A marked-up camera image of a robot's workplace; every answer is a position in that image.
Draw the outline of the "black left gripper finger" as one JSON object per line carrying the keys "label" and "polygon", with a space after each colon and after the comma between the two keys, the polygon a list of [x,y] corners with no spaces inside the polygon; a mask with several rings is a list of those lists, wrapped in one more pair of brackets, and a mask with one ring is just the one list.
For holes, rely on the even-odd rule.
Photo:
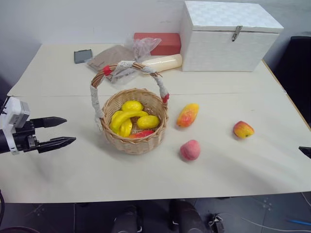
{"label": "black left gripper finger", "polygon": [[46,142],[40,142],[38,146],[36,147],[36,150],[39,153],[57,150],[65,146],[68,146],[75,140],[76,140],[76,137],[66,137],[66,136],[53,138]]}
{"label": "black left gripper finger", "polygon": [[61,117],[56,117],[56,116],[42,117],[42,118],[30,119],[30,126],[32,129],[49,128],[49,127],[58,126],[65,122],[67,122],[67,120]]}

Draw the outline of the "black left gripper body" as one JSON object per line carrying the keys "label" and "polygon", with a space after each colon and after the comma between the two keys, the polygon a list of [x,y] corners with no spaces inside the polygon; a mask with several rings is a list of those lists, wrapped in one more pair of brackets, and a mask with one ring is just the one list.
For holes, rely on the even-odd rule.
{"label": "black left gripper body", "polygon": [[26,121],[21,128],[15,128],[13,138],[18,151],[28,152],[36,150],[39,146],[39,141],[35,136],[35,128],[38,124],[37,119]]}

